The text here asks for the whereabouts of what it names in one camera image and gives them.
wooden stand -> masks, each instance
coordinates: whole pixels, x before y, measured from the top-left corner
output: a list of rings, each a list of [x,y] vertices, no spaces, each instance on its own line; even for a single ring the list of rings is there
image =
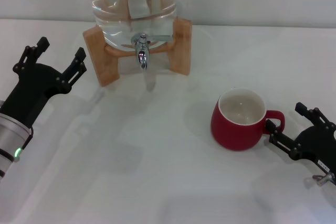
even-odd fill
[[[99,26],[85,31],[83,36],[100,85],[104,87],[118,80],[120,78],[118,72],[119,58],[135,56],[135,51],[121,51],[107,45]],[[174,21],[173,37],[173,42],[166,42],[157,48],[151,49],[150,53],[167,52],[170,70],[188,76],[191,64],[191,21],[177,18]]]

mug rim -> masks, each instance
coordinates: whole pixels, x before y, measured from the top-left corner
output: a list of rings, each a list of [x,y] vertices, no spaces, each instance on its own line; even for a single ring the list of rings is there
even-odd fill
[[[249,92],[252,92],[254,93],[257,97],[259,97],[264,105],[264,113],[262,115],[262,117],[257,121],[257,122],[254,122],[254,123],[251,123],[251,124],[240,124],[240,123],[236,123],[236,122],[233,122],[232,120],[230,120],[229,118],[227,118],[225,116],[225,114],[222,112],[222,110],[220,109],[220,104],[221,104],[221,99],[223,98],[224,95],[228,94],[229,92],[233,91],[233,90],[246,90],[246,91],[249,91]],[[220,97],[219,97],[219,100],[218,100],[218,109],[220,111],[220,113],[222,114],[222,116],[228,120],[229,122],[233,123],[233,124],[236,124],[236,125],[239,125],[239,126],[252,126],[252,125],[255,125],[255,124],[258,124],[260,123],[266,116],[266,112],[267,112],[267,108],[266,108],[266,103],[264,101],[264,99],[255,91],[251,90],[251,89],[246,89],[246,88],[231,88],[227,91],[225,91]]]

white tabletop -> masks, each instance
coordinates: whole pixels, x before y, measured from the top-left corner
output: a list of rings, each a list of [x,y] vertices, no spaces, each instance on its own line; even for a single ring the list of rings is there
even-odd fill
[[[63,71],[94,23],[0,21],[0,100],[18,77],[12,67],[41,36],[40,63]],[[121,78],[101,88],[88,71],[68,95],[50,99],[35,137],[0,185],[0,223],[334,223],[336,187],[311,177],[263,136],[245,152],[212,138],[219,95],[245,87],[286,116],[295,138],[311,124],[297,102],[336,122],[336,29],[194,26],[188,77],[165,70],[165,55],[140,73],[122,59]]]

